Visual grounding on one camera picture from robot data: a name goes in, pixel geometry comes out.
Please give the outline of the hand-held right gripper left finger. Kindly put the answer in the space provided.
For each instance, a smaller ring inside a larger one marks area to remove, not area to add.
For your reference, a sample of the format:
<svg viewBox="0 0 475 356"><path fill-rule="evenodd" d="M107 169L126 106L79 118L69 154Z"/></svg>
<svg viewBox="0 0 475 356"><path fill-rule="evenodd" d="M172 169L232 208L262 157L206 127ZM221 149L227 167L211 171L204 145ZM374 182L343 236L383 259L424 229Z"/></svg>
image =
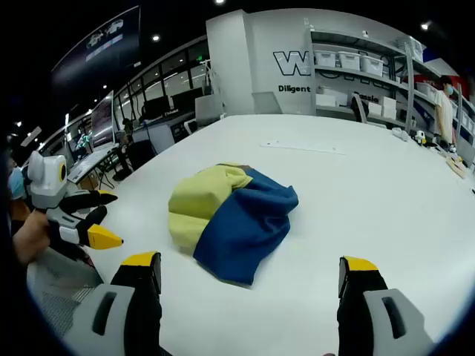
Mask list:
<svg viewBox="0 0 475 356"><path fill-rule="evenodd" d="M124 260L110 283L98 285L73 314L75 355L162 355L161 254Z"/></svg>

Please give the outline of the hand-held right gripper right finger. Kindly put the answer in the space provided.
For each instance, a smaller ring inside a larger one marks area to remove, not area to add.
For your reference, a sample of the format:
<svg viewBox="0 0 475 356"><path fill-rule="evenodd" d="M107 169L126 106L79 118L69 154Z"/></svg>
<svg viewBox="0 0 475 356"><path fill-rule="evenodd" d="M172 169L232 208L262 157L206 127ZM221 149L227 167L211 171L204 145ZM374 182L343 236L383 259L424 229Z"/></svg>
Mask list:
<svg viewBox="0 0 475 356"><path fill-rule="evenodd" d="M339 355L428 355L434 342L425 318L398 289L387 287L372 262L339 260Z"/></svg>

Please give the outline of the person's left hand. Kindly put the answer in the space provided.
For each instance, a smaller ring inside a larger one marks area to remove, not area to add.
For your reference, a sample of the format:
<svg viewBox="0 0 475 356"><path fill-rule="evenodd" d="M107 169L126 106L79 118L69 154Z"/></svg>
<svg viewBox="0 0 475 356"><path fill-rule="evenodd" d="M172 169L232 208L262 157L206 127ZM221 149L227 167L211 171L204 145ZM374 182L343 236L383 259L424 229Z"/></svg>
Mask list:
<svg viewBox="0 0 475 356"><path fill-rule="evenodd" d="M40 211L33 211L13 236L13 247L19 262L27 266L50 245L49 222Z"/></svg>

